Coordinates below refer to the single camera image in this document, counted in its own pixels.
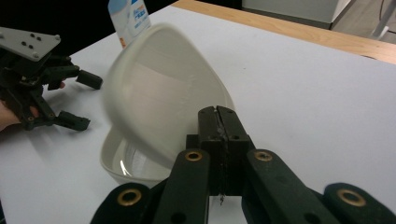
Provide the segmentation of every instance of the white bowl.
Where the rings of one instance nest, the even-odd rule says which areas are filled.
[[[123,50],[103,92],[113,128],[101,161],[123,181],[166,178],[187,134],[198,132],[198,111],[211,105],[233,109],[204,57],[169,24],[151,26]]]

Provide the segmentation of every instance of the bolt hole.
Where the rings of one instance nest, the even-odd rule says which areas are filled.
[[[362,207],[366,205],[366,201],[364,200],[359,193],[350,190],[350,189],[339,189],[337,190],[338,197],[344,201],[344,203],[348,203],[353,206]]]
[[[320,224],[320,219],[319,219],[318,216],[315,215],[315,214],[307,213],[307,214],[304,215],[304,217],[305,217],[305,220],[306,220],[308,223],[311,223],[311,224]]]
[[[259,161],[271,161],[272,160],[271,154],[269,154],[268,152],[264,152],[264,151],[255,152],[254,156]]]
[[[184,223],[186,222],[186,215],[184,215],[183,213],[174,213],[171,217],[171,221],[172,223]]]
[[[142,193],[138,189],[126,189],[124,190],[117,201],[122,206],[131,206],[136,204],[142,198]]]
[[[202,154],[197,151],[191,151],[188,152],[185,157],[188,161],[199,161],[202,158]]]
[[[134,200],[136,198],[136,193],[134,193],[134,192],[129,192],[129,193],[126,193],[126,194],[124,194],[123,196],[122,196],[122,199],[124,200],[124,201],[132,201],[132,200]]]

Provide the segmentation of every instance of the bottle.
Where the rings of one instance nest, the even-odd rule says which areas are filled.
[[[108,12],[123,48],[151,25],[143,0],[110,0]]]

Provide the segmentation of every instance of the white table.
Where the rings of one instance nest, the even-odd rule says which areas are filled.
[[[305,184],[359,186],[396,212],[396,65],[176,7],[150,15],[182,30],[218,73],[256,147],[273,150]],[[120,53],[111,35],[72,56],[106,81]],[[73,80],[47,92],[92,122],[0,133],[0,197],[7,223],[89,223],[118,184],[99,155],[110,123],[101,91]],[[215,203],[209,223],[244,223],[238,199]]]

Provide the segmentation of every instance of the human hand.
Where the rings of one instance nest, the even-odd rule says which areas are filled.
[[[39,113],[37,108],[30,106],[30,111],[35,118],[38,118]],[[3,131],[7,126],[12,124],[21,123],[20,120],[15,116],[12,110],[8,109],[5,101],[0,101],[0,132]]]

